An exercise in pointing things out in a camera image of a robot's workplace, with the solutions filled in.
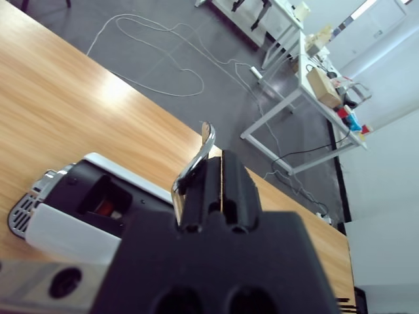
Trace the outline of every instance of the red component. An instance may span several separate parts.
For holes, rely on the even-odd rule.
[[[343,106],[343,108],[340,108],[337,111],[337,114],[339,116],[339,118],[346,118],[347,116],[349,116],[352,113],[351,108],[349,108],[349,106],[345,105]]]
[[[95,212],[96,214],[109,217],[112,215],[113,212],[113,204],[108,200],[104,200]]]

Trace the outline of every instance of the black plastic part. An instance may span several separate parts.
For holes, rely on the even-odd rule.
[[[223,176],[223,212],[227,224],[254,229],[262,213],[259,193],[243,164],[228,150],[223,151]]]
[[[213,158],[187,189],[184,228],[170,212],[133,218],[92,314],[339,313],[300,217],[263,213],[246,169],[223,154],[223,199],[234,204],[234,219],[225,203],[223,212],[209,210],[219,173]]]
[[[96,212],[107,201],[120,218]],[[70,216],[121,237],[136,211],[173,211],[173,206],[114,174],[81,160],[46,197],[45,203]]]
[[[220,164],[220,157],[204,162],[190,181],[181,229],[186,230],[189,227],[189,231],[195,232],[196,228],[193,226],[199,226],[200,230],[211,211],[220,211]]]
[[[174,287],[192,291],[206,314],[234,313],[233,297],[241,288],[263,291],[273,303],[269,313],[339,313],[295,213],[265,212],[254,231],[239,235],[220,212],[191,234],[175,227],[174,215],[147,211],[122,238],[91,313],[176,313],[159,310]]]

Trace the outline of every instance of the screw hole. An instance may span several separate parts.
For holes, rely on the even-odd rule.
[[[230,314],[277,314],[270,296],[260,288],[243,287],[233,296]]]
[[[175,287],[158,303],[155,314],[203,314],[202,304],[195,291]]]
[[[249,230],[247,230],[246,227],[243,226],[234,226],[231,228],[231,231],[233,231],[235,234],[248,234]]]
[[[82,274],[78,268],[66,268],[57,273],[50,286],[50,296],[54,299],[71,294],[81,282]]]

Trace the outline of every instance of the white panel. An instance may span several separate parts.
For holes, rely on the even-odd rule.
[[[290,0],[297,6],[302,0]],[[317,33],[327,24],[332,28],[338,27],[345,21],[364,0],[304,0],[311,9],[311,13],[304,21],[304,32],[306,35]]]
[[[393,211],[345,224],[355,286],[369,313],[419,313],[419,211]]]
[[[120,239],[45,204],[33,211],[26,241],[75,262],[110,264]]]
[[[405,18],[406,12],[402,8],[399,0],[378,0],[337,35],[327,45],[335,67],[342,70],[377,41],[382,40]]]

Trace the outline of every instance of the wooden table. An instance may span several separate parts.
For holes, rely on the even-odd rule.
[[[0,258],[48,260],[6,225],[10,208],[46,169],[98,152],[169,190],[201,137],[4,0],[0,13]],[[264,210],[302,217],[336,296],[353,304],[346,237],[251,176]]]

